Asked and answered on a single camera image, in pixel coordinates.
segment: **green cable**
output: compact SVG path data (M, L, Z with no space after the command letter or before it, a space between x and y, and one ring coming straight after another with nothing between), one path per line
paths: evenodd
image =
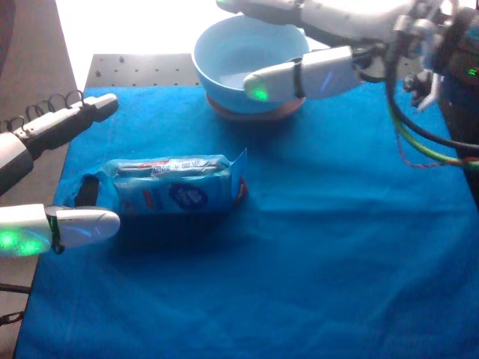
M430 148L424 146L423 144L417 142L407 130L404 128L404 125L401 123L399 119L394 116L394 113L389 107L389 112L391 113L392 119L394 121L394 125L396 126L396 130L403 136L403 138L408 142L411 146L413 146L417 151L429 157L430 159L434 159L441 163L446 163L448 165L454 165L457 167L467 168L470 170L479 171L479 162L461 162L460 159L456 159L454 157L445 156L441 153L437 153L436 151L431 150Z

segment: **coiled black wire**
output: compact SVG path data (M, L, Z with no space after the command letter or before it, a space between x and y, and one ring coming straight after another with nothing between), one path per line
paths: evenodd
M82 102L82 107L87 107L88 105L85 103L85 95L83 94L83 91L72 90L69 93L67 93L66 96L62 95L61 93L54 93L48 99L44 99L36 103L35 105L27 106L27 108L25 109L25 116L15 116L9 120L0 121L0 133L13 132L15 129L18 129L18 128L21 128L23 131L25 131L24 125L26 123L31 122L35 120L36 118L46 114L45 110L41 107L42 105L43 106L46 105L46 109L48 110L47 113L56 112L58 109L53 105L52 101L53 99L57 97L59 97L63 101L64 108L67 108L70 110L72 107L68 105L68 100L75 93L78 93L80 95L80 101ZM14 124L19 122L21 122L20 126L17 126L14 128Z

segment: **bright white background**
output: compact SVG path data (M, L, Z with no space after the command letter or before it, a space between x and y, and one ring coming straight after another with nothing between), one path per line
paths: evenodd
M360 1L373 8L389 0ZM475 7L475 0L460 1ZM231 16L214 0L57 0L57 6L79 89L94 54L191 52L204 30Z

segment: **round coaster under bowl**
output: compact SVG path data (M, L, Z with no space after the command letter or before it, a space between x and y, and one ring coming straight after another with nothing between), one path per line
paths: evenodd
M213 107L215 113L226 119L231 121L279 121L283 120L294 114L298 111L302 104L305 103L306 98L298 99L297 101L286 102L284 105L278 107L276 110L264 112L261 114L239 114L236 112L232 112L220 105L218 105L214 99L212 99L207 94L208 103Z

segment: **robotic hand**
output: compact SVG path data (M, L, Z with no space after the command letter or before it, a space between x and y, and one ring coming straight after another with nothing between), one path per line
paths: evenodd
M446 1L452 5L452 16L442 13ZM419 143L408 129L455 149L478 151L478 145L422 129L394 98L400 59L420 59L422 71L409 74L403 87L413 93L413 106L423 111L442 96L452 106L479 113L479 11L459 8L458 0L216 0L216 4L272 24L295 25L331 46L249 74L243 86L252 99L322 99L362 82L385 82L395 128L407 142L444 165L479 170L479 158L444 156Z
M7 123L10 131L0 133L0 195L32 170L34 160L44 150L54 150L70 142L93 122L103 122L118 109L113 94L82 98L57 112L50 101L47 103L50 112L23 123L15 131ZM95 207L69 209L33 204L0 208L0 257L31 256L50 248L60 254L66 247L107 239L119 227L116 214Z

